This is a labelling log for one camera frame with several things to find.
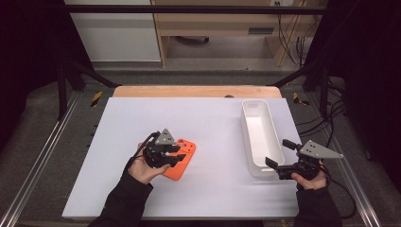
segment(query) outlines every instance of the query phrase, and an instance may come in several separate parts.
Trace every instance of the metal frame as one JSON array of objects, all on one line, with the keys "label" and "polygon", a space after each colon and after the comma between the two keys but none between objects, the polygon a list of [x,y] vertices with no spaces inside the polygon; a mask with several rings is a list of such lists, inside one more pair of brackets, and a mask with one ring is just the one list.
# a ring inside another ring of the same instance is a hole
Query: metal frame
[{"label": "metal frame", "polygon": [[[279,8],[279,7],[227,7],[227,6],[116,6],[116,5],[50,5],[50,6],[39,6],[38,10],[66,10],[69,13],[213,13],[213,14],[300,14],[300,15],[330,15],[334,13],[339,13],[339,9],[329,9],[326,7],[321,8]],[[331,37],[325,47],[324,51],[320,54],[323,55],[323,60],[319,60],[318,62],[312,62],[306,65],[302,70],[295,72],[294,74],[288,76],[287,78],[280,80],[273,84],[274,86],[281,87],[288,82],[298,78],[301,75],[308,74],[311,71],[321,71],[322,66],[324,65],[327,57],[324,54],[330,52],[330,44],[334,42],[336,35],[338,35],[340,31],[340,27],[343,23],[345,23],[347,17],[340,24],[335,34]],[[57,144],[58,139],[61,136],[61,133],[67,123],[71,113],[74,110],[76,102],[78,100],[78,93],[74,93],[72,99],[70,100],[69,107],[66,108],[66,101],[63,100],[65,98],[65,71],[64,67],[74,67],[79,71],[83,71],[89,76],[99,80],[103,84],[107,86],[117,86],[118,84],[114,84],[101,76],[97,75],[92,70],[88,70],[86,68],[80,67],[77,62],[65,62],[60,61],[59,68],[59,92],[60,92],[60,102],[61,102],[61,114],[59,116],[59,121],[56,124],[53,132],[48,138],[44,148],[39,155],[36,163],[31,169],[30,173],[26,177],[26,180],[15,197],[12,205],[9,207],[6,214],[0,220],[0,226],[12,227],[16,223],[18,217],[20,216],[27,200],[33,188],[36,185],[36,182],[39,180],[40,175],[46,165],[48,158],[50,157],[54,147]],[[325,79],[322,79],[321,86],[324,88]],[[325,103],[321,102],[321,108],[325,107]],[[338,141],[334,138],[333,145],[336,150],[340,151],[340,145]],[[356,196],[357,204],[359,208],[359,212],[365,221],[367,226],[380,226],[380,222],[377,219],[375,211],[373,210],[371,204],[369,203],[366,195],[361,188],[357,177],[355,176],[351,167],[349,167],[346,160],[340,161],[340,169],[342,174],[344,175],[345,181],[347,182],[350,190]]]}]

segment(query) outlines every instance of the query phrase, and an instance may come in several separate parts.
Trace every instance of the white plastic tray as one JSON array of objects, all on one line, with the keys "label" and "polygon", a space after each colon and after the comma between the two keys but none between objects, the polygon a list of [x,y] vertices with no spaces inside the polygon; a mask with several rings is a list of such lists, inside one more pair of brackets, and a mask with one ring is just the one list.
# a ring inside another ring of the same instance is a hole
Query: white plastic tray
[{"label": "white plastic tray", "polygon": [[248,168],[254,177],[270,177],[274,169],[265,164],[266,157],[283,165],[284,155],[265,100],[244,100],[241,115]]}]

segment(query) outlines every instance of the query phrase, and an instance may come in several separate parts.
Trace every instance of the gray floor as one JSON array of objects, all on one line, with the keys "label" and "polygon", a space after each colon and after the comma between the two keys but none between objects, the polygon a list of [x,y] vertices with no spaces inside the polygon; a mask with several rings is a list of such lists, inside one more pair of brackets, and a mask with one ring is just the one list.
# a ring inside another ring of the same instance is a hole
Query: gray floor
[{"label": "gray floor", "polygon": [[[123,84],[247,84],[266,85],[281,79],[297,69],[290,60],[282,68],[274,66],[268,47],[263,38],[225,38],[211,37],[208,44],[199,41],[172,40],[166,68],[155,65],[115,64],[110,71],[110,64],[97,65],[98,73],[114,82]],[[92,79],[85,78],[88,85],[84,92],[71,93],[77,99],[77,105],[71,112],[70,120],[62,130],[60,139],[40,172],[40,179],[31,191],[29,199],[22,210],[18,224],[20,226],[74,226],[85,225],[61,217],[67,201],[68,192],[72,189],[80,165],[91,144],[96,124],[100,120],[107,97],[113,89],[99,85]],[[281,88],[283,97],[296,124],[314,119],[318,114],[315,103],[317,93],[304,93],[297,79]],[[95,92],[102,91],[102,98],[96,107],[90,107]],[[293,102],[293,93],[312,105]],[[5,214],[26,176],[34,166],[36,158],[41,155],[47,137],[57,121],[58,101],[57,84],[52,83],[30,94],[26,111],[21,117],[19,126],[12,139],[0,154],[0,214]],[[339,98],[330,94],[329,101],[335,103]],[[317,122],[298,127],[299,131],[310,129]],[[326,131],[302,137],[324,144],[327,141]],[[335,141],[333,148],[344,153],[349,167],[356,175],[355,183],[360,183],[362,192],[372,205],[373,217],[377,217],[381,226],[401,226],[401,197],[392,186],[391,181],[379,163],[366,160],[364,146],[346,115],[335,118]],[[341,164],[327,162],[333,177],[346,183]],[[351,202],[338,187],[330,187],[333,198],[340,212],[344,215],[351,211]],[[363,209],[344,226],[378,226],[366,224]],[[291,219],[286,220],[291,226]],[[281,220],[266,220],[266,226],[282,226]]]}]

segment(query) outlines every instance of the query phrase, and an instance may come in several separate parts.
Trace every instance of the orange block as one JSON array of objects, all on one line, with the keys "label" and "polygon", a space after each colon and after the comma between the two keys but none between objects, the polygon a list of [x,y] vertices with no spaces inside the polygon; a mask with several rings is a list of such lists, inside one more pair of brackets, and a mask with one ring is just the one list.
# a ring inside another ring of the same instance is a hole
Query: orange block
[{"label": "orange block", "polygon": [[194,143],[184,139],[177,140],[176,145],[180,146],[181,148],[175,153],[170,153],[170,155],[175,156],[179,154],[186,154],[186,156],[182,161],[178,162],[174,167],[170,167],[163,174],[174,181],[178,181],[182,177],[186,166],[188,166],[188,163],[191,160],[192,155],[195,153],[195,149],[197,148]]}]

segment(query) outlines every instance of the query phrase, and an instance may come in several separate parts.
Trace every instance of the white table surface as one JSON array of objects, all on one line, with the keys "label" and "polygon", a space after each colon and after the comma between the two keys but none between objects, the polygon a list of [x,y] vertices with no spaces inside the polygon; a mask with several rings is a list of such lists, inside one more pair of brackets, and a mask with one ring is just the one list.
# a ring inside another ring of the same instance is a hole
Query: white table surface
[{"label": "white table surface", "polygon": [[[62,216],[99,216],[137,144],[164,128],[197,149],[179,181],[158,176],[151,182],[144,219],[296,216],[294,181],[254,178],[248,170],[240,123],[246,99],[252,98],[111,97]],[[301,143],[286,100],[264,100],[279,141]],[[282,150],[286,165],[297,161],[294,150]]]}]

